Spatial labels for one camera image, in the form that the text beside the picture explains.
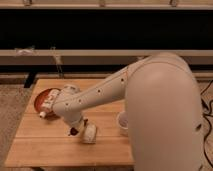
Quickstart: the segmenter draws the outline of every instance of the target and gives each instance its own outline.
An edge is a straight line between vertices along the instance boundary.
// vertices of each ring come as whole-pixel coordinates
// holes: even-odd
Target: beige carpet
[[[200,83],[201,89],[207,83]],[[31,171],[30,168],[4,168],[3,163],[6,159],[12,139],[15,135],[17,126],[20,123],[22,113],[27,105],[27,102],[32,93],[33,87],[24,89],[22,84],[1,84],[0,82],[0,171]],[[204,95],[205,100],[208,101],[213,98],[213,85]],[[212,155],[213,161],[213,144],[207,143],[206,148],[208,154]],[[86,168],[46,168],[48,171],[70,170],[70,171],[94,171],[92,167]],[[129,171],[131,167],[98,167],[96,171]],[[205,171],[211,171],[210,167],[206,164]]]

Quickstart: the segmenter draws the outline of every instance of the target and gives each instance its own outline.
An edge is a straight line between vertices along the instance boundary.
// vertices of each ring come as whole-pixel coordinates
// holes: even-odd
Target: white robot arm
[[[202,106],[188,65],[175,54],[138,61],[78,92],[65,88],[54,113],[70,127],[81,111],[125,98],[136,171],[199,171],[203,160]]]

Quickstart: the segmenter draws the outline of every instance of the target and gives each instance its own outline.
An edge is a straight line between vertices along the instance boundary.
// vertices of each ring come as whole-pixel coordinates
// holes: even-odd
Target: cable
[[[209,101],[209,111],[208,113],[203,113],[204,115],[211,115],[212,114],[212,104],[213,104],[213,99]]]
[[[202,90],[201,95],[203,95],[209,89],[212,83],[213,83],[213,80],[211,80],[210,83],[207,85],[207,87]]]
[[[209,165],[213,168],[213,163],[212,163],[211,160],[209,159],[209,157],[208,157],[208,155],[207,155],[207,153],[206,153],[206,148],[205,148],[206,141],[207,141],[209,135],[210,135],[211,132],[212,132],[212,124],[211,124],[211,122],[209,121],[209,119],[207,118],[207,116],[203,115],[203,117],[206,119],[206,121],[207,121],[208,124],[209,124],[209,130],[208,130],[208,132],[206,133],[206,135],[204,136],[204,155],[205,155],[206,160],[207,160],[207,162],[209,163]]]
[[[203,95],[209,89],[209,87],[211,86],[212,83],[213,83],[213,80],[211,80],[210,83],[207,85],[207,87],[202,90],[201,95]],[[203,117],[205,118],[205,120],[208,122],[208,125],[209,125],[209,130],[206,133],[206,135],[204,135],[204,156],[205,156],[207,162],[209,163],[209,165],[213,168],[213,163],[209,159],[207,152],[206,152],[206,148],[205,148],[206,141],[212,132],[212,124],[211,124],[211,121],[208,119],[208,117],[213,117],[213,115],[211,115],[212,114],[212,104],[213,104],[213,99],[209,101],[208,113],[203,113]]]

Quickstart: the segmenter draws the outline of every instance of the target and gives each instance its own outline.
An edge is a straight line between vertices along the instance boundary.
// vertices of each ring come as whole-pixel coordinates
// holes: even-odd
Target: table top
[[[71,83],[85,90],[101,79],[40,79],[23,114],[6,167],[132,165],[128,137],[120,134],[116,116],[124,110],[117,101],[83,111],[98,127],[96,144],[82,144],[79,136],[68,136],[69,127],[61,118],[41,119],[34,109],[36,96],[48,88]]]

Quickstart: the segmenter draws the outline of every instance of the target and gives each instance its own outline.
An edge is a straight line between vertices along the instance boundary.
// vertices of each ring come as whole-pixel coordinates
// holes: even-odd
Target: small white object
[[[120,134],[124,136],[128,136],[128,121],[126,112],[120,112],[116,118],[117,125],[120,129]]]
[[[47,115],[47,113],[44,112],[44,111],[42,111],[42,112],[39,113],[39,116],[40,116],[41,118],[45,118],[46,115]]]
[[[88,124],[83,134],[83,143],[94,144],[96,142],[97,127],[94,124]]]
[[[45,118],[48,113],[52,112],[53,104],[54,104],[56,97],[58,96],[59,93],[60,93],[60,91],[57,90],[57,89],[52,89],[49,92],[47,99],[45,99],[44,102],[41,105],[41,112],[39,114],[39,116],[41,118]]]

